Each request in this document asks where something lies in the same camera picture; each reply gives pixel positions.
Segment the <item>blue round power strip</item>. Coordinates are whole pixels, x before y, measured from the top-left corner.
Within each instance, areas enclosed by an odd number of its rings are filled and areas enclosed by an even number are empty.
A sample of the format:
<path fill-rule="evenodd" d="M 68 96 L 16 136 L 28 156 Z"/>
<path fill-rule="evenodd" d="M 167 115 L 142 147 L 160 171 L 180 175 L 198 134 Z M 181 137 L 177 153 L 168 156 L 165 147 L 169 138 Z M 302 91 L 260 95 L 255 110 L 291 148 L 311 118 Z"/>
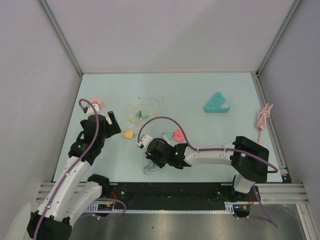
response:
<path fill-rule="evenodd" d="M 156 168 L 157 165 L 154 162 L 149 161 L 148 164 L 143 168 L 143 172 L 145 175 L 150 175 L 155 171 Z"/>

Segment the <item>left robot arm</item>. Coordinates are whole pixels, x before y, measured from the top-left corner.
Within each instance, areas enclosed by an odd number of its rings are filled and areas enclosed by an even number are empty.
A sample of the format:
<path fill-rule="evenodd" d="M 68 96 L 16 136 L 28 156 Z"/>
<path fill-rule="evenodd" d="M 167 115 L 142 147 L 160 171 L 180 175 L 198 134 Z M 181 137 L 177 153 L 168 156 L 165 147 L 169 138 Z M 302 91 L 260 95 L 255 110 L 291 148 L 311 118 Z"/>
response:
<path fill-rule="evenodd" d="M 83 130 L 71 145 L 58 181 L 36 211 L 30 214 L 27 232 L 33 240 L 67 240 L 81 214 L 96 199 L 107 199 L 112 191 L 109 178 L 92 174 L 84 188 L 76 188 L 101 153 L 105 140 L 121 132 L 113 111 L 107 116 L 91 114 L 80 122 Z"/>

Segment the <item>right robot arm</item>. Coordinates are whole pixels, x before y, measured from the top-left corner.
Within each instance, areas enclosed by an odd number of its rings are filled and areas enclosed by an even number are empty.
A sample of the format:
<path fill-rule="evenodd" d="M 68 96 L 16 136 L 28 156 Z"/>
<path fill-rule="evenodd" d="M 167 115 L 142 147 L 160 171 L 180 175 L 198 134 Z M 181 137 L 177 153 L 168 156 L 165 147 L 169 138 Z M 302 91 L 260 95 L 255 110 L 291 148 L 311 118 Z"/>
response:
<path fill-rule="evenodd" d="M 247 197 L 254 184 L 266 183 L 268 179 L 269 150 L 244 136 L 214 148 L 192 148 L 187 143 L 172 146 L 164 139 L 145 135 L 138 147 L 159 168 L 169 165 L 182 170 L 206 164 L 233 167 L 237 174 L 230 194 L 237 201 Z"/>

